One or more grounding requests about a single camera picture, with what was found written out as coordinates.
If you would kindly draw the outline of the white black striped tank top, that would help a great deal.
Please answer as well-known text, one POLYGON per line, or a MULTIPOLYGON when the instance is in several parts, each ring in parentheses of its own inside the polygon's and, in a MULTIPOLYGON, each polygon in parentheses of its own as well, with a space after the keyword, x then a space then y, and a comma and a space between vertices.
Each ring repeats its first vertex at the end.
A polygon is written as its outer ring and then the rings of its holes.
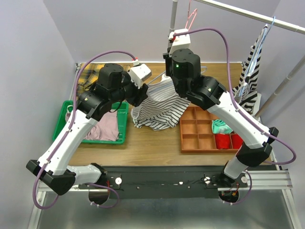
POLYGON ((170 77, 162 74, 160 78, 160 82, 148 84, 148 97, 131 111, 136 128, 147 126, 155 131, 174 128, 190 105, 190 101, 176 93, 170 77))

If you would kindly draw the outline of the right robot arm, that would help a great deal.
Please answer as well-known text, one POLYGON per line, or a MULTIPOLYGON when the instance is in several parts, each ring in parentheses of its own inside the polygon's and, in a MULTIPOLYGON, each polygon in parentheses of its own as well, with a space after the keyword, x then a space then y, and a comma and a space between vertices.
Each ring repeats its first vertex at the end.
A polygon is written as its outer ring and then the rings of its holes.
POLYGON ((278 135, 278 130, 260 124, 240 106, 234 107, 234 100, 221 83, 201 75, 200 57, 190 49, 166 52, 163 58, 166 74, 171 77, 178 95, 216 115, 242 138, 236 155, 216 176, 218 185, 230 187, 245 169, 260 165, 270 156, 272 137, 278 135))

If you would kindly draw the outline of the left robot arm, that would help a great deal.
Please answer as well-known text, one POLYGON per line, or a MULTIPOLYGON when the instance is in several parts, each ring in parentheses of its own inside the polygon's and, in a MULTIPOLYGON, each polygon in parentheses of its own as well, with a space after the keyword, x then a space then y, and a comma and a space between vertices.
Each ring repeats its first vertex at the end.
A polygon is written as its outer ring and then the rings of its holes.
POLYGON ((139 106, 147 98, 148 86, 144 81, 151 74, 143 63, 135 64, 127 72, 118 64, 105 64, 98 80, 73 105, 69 120, 50 148, 38 160, 30 160, 26 168, 59 196, 78 184, 90 183, 94 188, 102 188, 106 177, 100 165, 71 167, 68 163, 85 136, 114 103, 127 101, 139 106))

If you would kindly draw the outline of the blue wire hanger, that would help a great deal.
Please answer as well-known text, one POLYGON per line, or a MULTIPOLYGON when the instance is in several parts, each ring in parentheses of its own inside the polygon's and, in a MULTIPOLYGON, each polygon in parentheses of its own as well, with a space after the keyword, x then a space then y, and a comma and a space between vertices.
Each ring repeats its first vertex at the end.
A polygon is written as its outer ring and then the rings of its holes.
MULTIPOLYGON (((208 69, 207 66, 201 66, 201 73, 206 72, 208 69)), ((152 82, 154 82, 155 80, 157 80, 158 78, 162 77, 165 74, 166 71, 163 71, 161 74, 159 74, 158 76, 156 76, 155 78, 153 78, 152 80, 150 80, 147 84, 150 85, 152 82)))

